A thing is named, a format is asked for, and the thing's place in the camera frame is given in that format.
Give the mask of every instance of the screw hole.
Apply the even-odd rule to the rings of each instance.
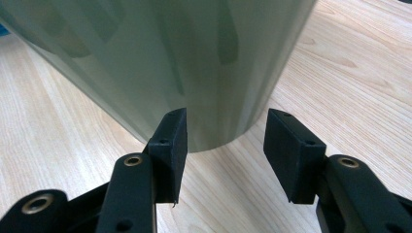
[[[52,203],[52,200],[53,196],[51,194],[42,194],[26,202],[21,211],[27,215],[39,213],[47,208]]]
[[[405,231],[402,230],[402,228],[400,228],[400,226],[395,225],[393,223],[387,223],[386,228],[393,233],[404,233]]]
[[[132,226],[133,226],[133,222],[131,222],[131,220],[124,219],[118,222],[118,224],[116,225],[116,230],[118,232],[124,232],[124,231],[130,230]]]
[[[139,155],[133,155],[124,160],[124,165],[129,166],[129,167],[136,166],[142,163],[142,161],[143,161],[142,157],[140,157]]]
[[[351,158],[345,158],[345,157],[341,157],[338,160],[340,162],[340,164],[342,164],[343,166],[349,167],[349,168],[357,168],[359,167],[359,163]]]
[[[313,146],[313,145],[315,145],[316,143],[313,142],[313,141],[305,141],[305,144]]]

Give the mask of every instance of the wooden table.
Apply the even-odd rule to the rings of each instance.
[[[290,112],[412,199],[412,5],[321,0],[268,108]],[[0,38],[0,215],[44,188],[78,196],[143,144],[16,36]],[[288,203],[262,151],[260,120],[188,156],[180,204],[157,205],[159,232],[320,232],[315,206]]]

